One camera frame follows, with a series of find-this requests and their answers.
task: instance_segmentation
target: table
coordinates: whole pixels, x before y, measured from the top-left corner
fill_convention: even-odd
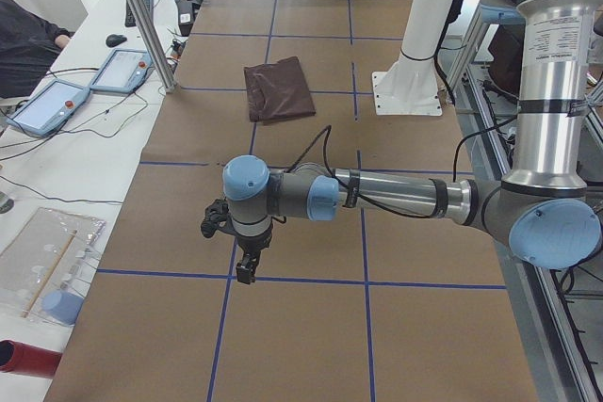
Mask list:
[[[285,167],[326,123],[334,167],[450,178],[451,106],[374,112],[369,74],[398,56],[411,2],[204,1],[46,402],[537,399],[486,234],[378,211],[290,219],[248,287],[232,238],[199,232],[229,159]],[[316,116],[251,124],[243,66],[292,55]]]
[[[98,68],[110,51],[105,45],[105,38],[111,33],[124,34],[128,38],[120,48],[144,49],[138,28],[123,26],[124,6],[125,0],[100,0],[51,70]],[[154,22],[161,43],[168,50],[173,38],[172,32],[177,28],[177,11],[173,0],[155,0]],[[86,85],[93,74],[94,72],[63,72],[59,77]],[[52,76],[46,77],[38,89],[52,79]],[[68,121],[65,129],[70,130],[94,115],[111,109],[109,113],[86,124],[86,128],[111,135],[127,117],[136,115],[113,138],[101,138],[92,133],[59,135],[31,153],[6,161],[1,159],[25,151],[36,143],[0,148],[0,164],[3,165],[0,175],[19,184],[34,187],[47,196],[122,201],[164,94],[156,73],[152,73],[138,90],[140,98],[130,96],[114,109],[111,107],[122,99],[121,96],[92,94],[88,102]],[[0,146],[29,139],[19,131],[9,128],[0,137]],[[105,220],[106,228],[96,243],[96,248],[102,251],[121,209],[120,205],[116,204],[65,204],[48,201],[2,180],[0,190],[15,200],[13,209],[0,216],[0,249],[4,249],[36,209],[43,206]],[[4,315],[1,309],[0,331],[3,339],[6,337],[55,350],[62,350],[71,334],[70,328],[32,323]],[[45,379],[0,374],[3,398],[14,402],[42,400],[49,384],[50,381]]]

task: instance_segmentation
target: folded cloth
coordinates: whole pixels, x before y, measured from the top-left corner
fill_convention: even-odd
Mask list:
[[[317,113],[296,56],[244,71],[250,121],[284,120]]]

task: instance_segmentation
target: wooden stick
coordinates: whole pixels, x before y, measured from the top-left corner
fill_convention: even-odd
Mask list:
[[[41,281],[40,287],[36,291],[36,294],[34,294],[34,297],[31,298],[31,300],[29,300],[29,304],[24,309],[24,311],[21,313],[21,317],[28,317],[29,316],[29,312],[34,307],[34,305],[36,304],[36,301],[38,300],[38,297],[40,296],[41,291],[44,290],[44,287],[46,287],[46,284],[48,284],[48,281],[50,280],[50,277],[52,277],[53,273],[55,273],[55,270],[57,270],[58,263],[60,263],[60,260],[63,259],[63,256],[65,256],[65,253],[67,252],[67,249],[72,244],[72,242],[75,239],[76,235],[77,235],[77,230],[73,230],[72,233],[71,233],[71,235],[69,236],[69,239],[67,239],[67,242],[65,243],[65,245],[63,245],[63,248],[60,250],[60,253],[58,254],[58,256],[55,259],[55,261],[53,262],[52,266],[48,269],[48,271],[44,275],[44,279]]]

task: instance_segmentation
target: keyboard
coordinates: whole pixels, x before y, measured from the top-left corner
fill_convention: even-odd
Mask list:
[[[149,14],[151,15],[151,20],[153,19],[153,0],[143,0],[144,1],[144,6],[147,8],[147,11],[149,11]],[[126,27],[135,27],[136,26],[136,19],[134,19],[134,13],[132,12],[132,9],[130,8],[130,6],[128,5],[128,3],[125,3],[125,26]]]

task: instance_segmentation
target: computer mouse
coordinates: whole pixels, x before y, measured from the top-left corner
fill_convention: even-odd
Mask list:
[[[106,37],[105,44],[107,45],[107,47],[115,47],[127,40],[128,38],[126,38],[124,35],[116,35],[112,33],[111,35]]]

